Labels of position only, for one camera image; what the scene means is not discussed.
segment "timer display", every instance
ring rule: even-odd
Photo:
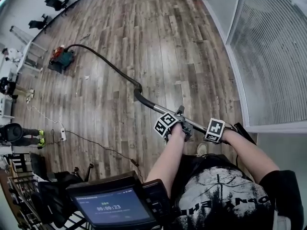
[[[129,222],[150,217],[132,188],[79,196],[75,199],[94,225]]]

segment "black sleeve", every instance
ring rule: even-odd
[[[260,181],[278,215],[291,220],[291,230],[301,230],[304,224],[304,210],[295,173],[273,171]]]

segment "black chair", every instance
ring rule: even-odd
[[[62,9],[67,9],[67,3],[69,2],[69,0],[64,0],[64,1],[60,1],[60,0],[45,0],[45,3],[47,6],[52,7],[55,9],[55,11],[60,11]]]
[[[66,188],[71,184],[87,182],[89,179],[91,168],[94,166],[90,164],[87,169],[85,179],[78,174],[76,167],[73,173],[59,172],[54,173],[54,178],[57,182],[39,182],[38,191],[31,195],[32,203],[43,224],[54,223],[57,228],[64,227],[70,216],[78,211],[77,207],[70,199]],[[76,229],[86,222],[81,219],[76,222],[71,229]]]
[[[44,18],[43,21],[30,21],[29,26],[30,29],[37,28],[38,30],[41,30],[47,25],[47,20],[49,16],[45,16],[45,14],[42,15]]]

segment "extension cord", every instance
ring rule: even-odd
[[[65,132],[65,128],[61,128],[61,135],[62,135],[62,141],[67,140],[67,139],[66,139],[66,132]]]

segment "vacuum hose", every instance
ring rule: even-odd
[[[94,51],[92,48],[89,48],[88,46],[85,46],[85,45],[82,45],[82,44],[72,44],[72,45],[69,45],[64,51],[67,52],[71,47],[74,47],[74,46],[86,48],[87,50],[91,51],[92,53],[97,55],[99,58],[104,60],[111,68],[114,69],[114,71],[116,71],[120,76],[122,76],[123,78],[125,78],[126,80],[128,80],[130,83],[132,83],[134,85],[134,91],[133,92],[134,92],[135,98],[137,98],[137,100],[139,102],[141,102],[143,105],[145,105],[145,106],[149,107],[150,109],[154,110],[155,104],[152,103],[151,101],[147,100],[144,96],[142,96],[143,89],[142,89],[142,85],[139,82],[137,82],[136,80],[127,76],[125,73],[123,73],[121,70],[119,70],[116,66],[114,66],[110,61],[108,61],[104,56],[97,53],[96,51]]]

